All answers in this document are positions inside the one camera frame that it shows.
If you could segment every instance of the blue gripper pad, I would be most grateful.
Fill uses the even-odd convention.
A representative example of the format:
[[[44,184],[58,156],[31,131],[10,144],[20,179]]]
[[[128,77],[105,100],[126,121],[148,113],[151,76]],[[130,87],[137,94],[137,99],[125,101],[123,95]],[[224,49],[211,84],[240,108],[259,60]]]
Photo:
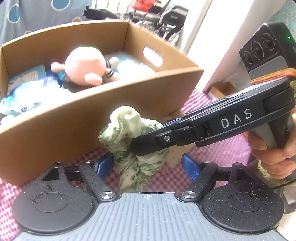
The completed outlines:
[[[200,174],[197,163],[187,154],[182,155],[182,167],[191,181],[195,180]]]
[[[182,120],[183,120],[182,118],[178,118],[178,119],[172,120],[172,121],[170,121],[168,123],[165,123],[163,126],[168,126],[168,125],[171,125],[171,124],[175,124],[175,123],[180,122]]]
[[[113,155],[108,152],[94,163],[93,170],[104,180],[113,168]]]

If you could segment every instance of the blue polka dot curtain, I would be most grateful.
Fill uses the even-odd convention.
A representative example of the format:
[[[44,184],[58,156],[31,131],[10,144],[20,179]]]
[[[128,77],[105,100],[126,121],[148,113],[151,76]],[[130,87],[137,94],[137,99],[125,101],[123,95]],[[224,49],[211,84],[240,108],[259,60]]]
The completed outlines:
[[[0,0],[0,44],[43,28],[84,21],[81,15],[87,5],[91,0]]]

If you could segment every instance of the blue package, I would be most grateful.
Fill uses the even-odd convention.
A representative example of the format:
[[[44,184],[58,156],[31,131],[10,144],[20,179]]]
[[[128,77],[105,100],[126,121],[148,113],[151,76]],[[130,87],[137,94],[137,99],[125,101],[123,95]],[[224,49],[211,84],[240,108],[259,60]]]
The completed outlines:
[[[55,77],[57,77],[57,80],[58,80],[59,86],[60,86],[60,87],[63,86],[63,80],[64,80],[66,74],[64,75],[64,78],[61,79],[60,76],[58,75],[58,73],[54,73],[54,72],[52,72],[50,69],[46,70],[45,73],[46,73],[46,76],[55,76]]]
[[[59,78],[60,81],[64,81],[66,78],[66,73],[65,71],[59,71],[56,72],[57,77]]]
[[[44,77],[46,77],[44,64],[28,69],[21,74],[11,77],[8,80],[7,95],[10,95],[11,90],[26,82],[38,80]]]
[[[68,90],[61,89],[56,76],[32,80],[13,88],[10,95],[2,99],[0,113],[18,116],[45,101],[50,102],[68,93],[70,93]]]

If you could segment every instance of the camera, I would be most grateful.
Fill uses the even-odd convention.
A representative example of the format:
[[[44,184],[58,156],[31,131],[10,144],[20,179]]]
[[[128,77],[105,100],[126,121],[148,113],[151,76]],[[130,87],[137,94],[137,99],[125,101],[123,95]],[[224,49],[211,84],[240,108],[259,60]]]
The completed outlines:
[[[284,23],[261,25],[239,54],[251,79],[296,68],[296,43]]]

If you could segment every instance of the box handle hole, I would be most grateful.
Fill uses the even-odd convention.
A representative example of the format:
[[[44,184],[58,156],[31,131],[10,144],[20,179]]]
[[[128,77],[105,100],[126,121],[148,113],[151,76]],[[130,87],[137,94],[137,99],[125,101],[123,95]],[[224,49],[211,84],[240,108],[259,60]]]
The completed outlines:
[[[163,58],[148,47],[143,49],[143,55],[149,62],[158,68],[163,64]]]

